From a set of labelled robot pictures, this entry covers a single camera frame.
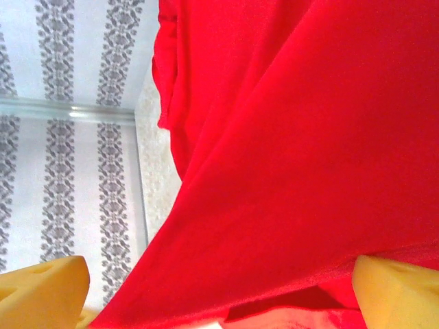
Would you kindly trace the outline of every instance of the yellow sponge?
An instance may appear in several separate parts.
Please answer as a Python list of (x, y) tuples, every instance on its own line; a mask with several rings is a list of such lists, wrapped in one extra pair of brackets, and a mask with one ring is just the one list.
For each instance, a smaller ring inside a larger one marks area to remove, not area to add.
[(80, 314), (79, 322), (76, 324), (75, 329), (85, 329), (96, 318), (97, 312), (84, 308)]
[(0, 326), (75, 329), (90, 277), (81, 256), (0, 275)]
[(439, 328), (439, 271), (360, 256), (353, 287), (368, 329)]

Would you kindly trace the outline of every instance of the red fabric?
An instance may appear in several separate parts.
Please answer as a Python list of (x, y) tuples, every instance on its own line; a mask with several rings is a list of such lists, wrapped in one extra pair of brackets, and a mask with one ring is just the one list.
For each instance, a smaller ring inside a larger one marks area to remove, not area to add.
[(273, 308), (266, 313), (221, 323), (223, 329), (367, 329), (356, 310)]
[(438, 264), (438, 17), (433, 0), (161, 0), (182, 188), (93, 327), (223, 319), (316, 285), (297, 307), (329, 318), (329, 296), (348, 321), (358, 255)]

